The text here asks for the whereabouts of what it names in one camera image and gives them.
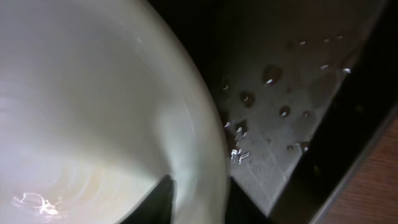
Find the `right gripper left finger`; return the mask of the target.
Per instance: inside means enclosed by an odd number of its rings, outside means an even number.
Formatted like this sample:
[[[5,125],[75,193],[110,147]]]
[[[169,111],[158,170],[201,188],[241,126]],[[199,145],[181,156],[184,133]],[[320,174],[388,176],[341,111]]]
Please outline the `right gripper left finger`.
[[[166,175],[120,224],[171,224],[173,199],[174,181]]]

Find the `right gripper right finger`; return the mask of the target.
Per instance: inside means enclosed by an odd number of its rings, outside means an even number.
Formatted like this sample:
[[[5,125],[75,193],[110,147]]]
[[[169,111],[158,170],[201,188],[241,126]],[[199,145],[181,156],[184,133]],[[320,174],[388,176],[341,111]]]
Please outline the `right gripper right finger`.
[[[272,224],[231,177],[225,213],[226,224]]]

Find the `cream white plate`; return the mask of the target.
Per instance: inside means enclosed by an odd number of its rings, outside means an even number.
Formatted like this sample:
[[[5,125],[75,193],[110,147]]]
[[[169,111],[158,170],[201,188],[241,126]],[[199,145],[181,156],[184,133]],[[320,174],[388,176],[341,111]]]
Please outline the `cream white plate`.
[[[225,149],[147,1],[1,2],[2,223],[119,223],[166,175],[173,223],[223,223]]]

